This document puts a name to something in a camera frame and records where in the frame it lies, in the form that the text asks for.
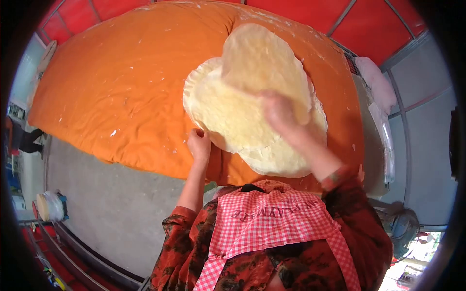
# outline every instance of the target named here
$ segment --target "pink gingham apron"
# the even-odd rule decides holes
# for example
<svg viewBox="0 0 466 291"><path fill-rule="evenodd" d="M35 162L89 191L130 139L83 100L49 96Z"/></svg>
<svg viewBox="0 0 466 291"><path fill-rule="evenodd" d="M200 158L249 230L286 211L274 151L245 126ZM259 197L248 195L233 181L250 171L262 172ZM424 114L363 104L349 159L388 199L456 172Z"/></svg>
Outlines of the pink gingham apron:
<svg viewBox="0 0 466 291"><path fill-rule="evenodd" d="M261 182L254 183L261 187ZM279 183L283 192L235 192L219 198L209 257L194 290L213 290L225 262L239 254L326 239L348 290L360 290L350 250L322 200Z"/></svg>

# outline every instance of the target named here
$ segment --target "sleeve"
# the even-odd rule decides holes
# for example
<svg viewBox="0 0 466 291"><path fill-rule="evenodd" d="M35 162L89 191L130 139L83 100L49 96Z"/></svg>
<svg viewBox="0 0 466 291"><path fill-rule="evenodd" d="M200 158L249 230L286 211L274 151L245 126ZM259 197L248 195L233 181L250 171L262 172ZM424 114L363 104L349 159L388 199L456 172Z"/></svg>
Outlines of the sleeve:
<svg viewBox="0 0 466 291"><path fill-rule="evenodd" d="M151 290L163 290L168 284L175 286L179 272L187 261L192 243L189 232L197 214L186 207L177 206L163 222L165 240L151 275Z"/></svg>
<svg viewBox="0 0 466 291"><path fill-rule="evenodd" d="M393 245L369 204L357 168L341 167L322 187L327 211L342 226L362 290L377 290L390 267Z"/></svg>

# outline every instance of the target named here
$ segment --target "orange cloth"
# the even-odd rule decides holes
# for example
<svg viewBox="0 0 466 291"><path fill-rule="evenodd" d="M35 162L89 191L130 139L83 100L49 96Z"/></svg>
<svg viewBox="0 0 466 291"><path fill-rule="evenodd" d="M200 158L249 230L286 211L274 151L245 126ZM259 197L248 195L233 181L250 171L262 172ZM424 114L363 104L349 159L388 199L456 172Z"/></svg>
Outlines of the orange cloth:
<svg viewBox="0 0 466 291"><path fill-rule="evenodd" d="M45 71L28 121L102 161L186 179L193 123L182 104L185 79L221 56L227 36L247 22L288 42L323 103L328 147L345 163L362 164L359 102L341 49L309 26L240 4L154 3L73 36ZM207 179L243 185L270 177L214 147ZM271 179L321 190L312 175Z"/></svg>

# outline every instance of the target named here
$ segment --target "red floral shirt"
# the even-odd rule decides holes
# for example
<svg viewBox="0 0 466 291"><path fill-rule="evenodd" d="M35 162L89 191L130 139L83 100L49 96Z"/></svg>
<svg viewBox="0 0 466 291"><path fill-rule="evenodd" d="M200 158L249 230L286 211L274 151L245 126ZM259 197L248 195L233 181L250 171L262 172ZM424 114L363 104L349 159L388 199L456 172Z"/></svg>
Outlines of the red floral shirt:
<svg viewBox="0 0 466 291"><path fill-rule="evenodd" d="M341 226L362 290L377 290L392 257L392 243L348 166L322 182L322 200ZM217 199L196 214L176 207L163 222L165 241L151 276L151 290L192 290L207 260ZM278 272L292 290L346 290L325 239L253 251L227 260L215 290L265 290Z"/></svg>

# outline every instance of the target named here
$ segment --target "flatbread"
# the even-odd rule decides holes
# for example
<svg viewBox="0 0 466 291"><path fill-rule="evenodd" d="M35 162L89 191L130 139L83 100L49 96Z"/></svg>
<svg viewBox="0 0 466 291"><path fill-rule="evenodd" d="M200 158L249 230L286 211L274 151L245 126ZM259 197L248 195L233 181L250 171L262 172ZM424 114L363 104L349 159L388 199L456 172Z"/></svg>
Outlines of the flatbread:
<svg viewBox="0 0 466 291"><path fill-rule="evenodd" d="M236 153L264 148L280 136L262 114L260 100L226 85L221 68L211 71L194 88L189 99L192 119L220 149Z"/></svg>
<svg viewBox="0 0 466 291"><path fill-rule="evenodd" d="M310 170L304 158L263 117L254 94L265 88L290 96L297 121L326 143L327 120L311 79L288 44L260 25L234 30L222 58L206 60L189 74L183 106L196 125L211 133L217 147L238 152L255 172L307 176Z"/></svg>
<svg viewBox="0 0 466 291"><path fill-rule="evenodd" d="M311 93L302 63L290 46L265 27L247 23L228 36L223 45L222 80L252 95L273 89L293 100L300 124L309 122Z"/></svg>
<svg viewBox="0 0 466 291"><path fill-rule="evenodd" d="M327 119L322 109L322 103L313 94L314 107L309 112L308 129L322 144L327 143ZM282 176L300 178L311 173L304 157L293 150L282 138L270 146L259 150L242 150L240 157L256 173L267 176Z"/></svg>
<svg viewBox="0 0 466 291"><path fill-rule="evenodd" d="M192 70L186 78L185 87L183 88L183 107L189 118L194 122L189 106L191 95L194 94L194 86L205 78L211 71L222 66L222 58L211 58L200 64L195 70Z"/></svg>

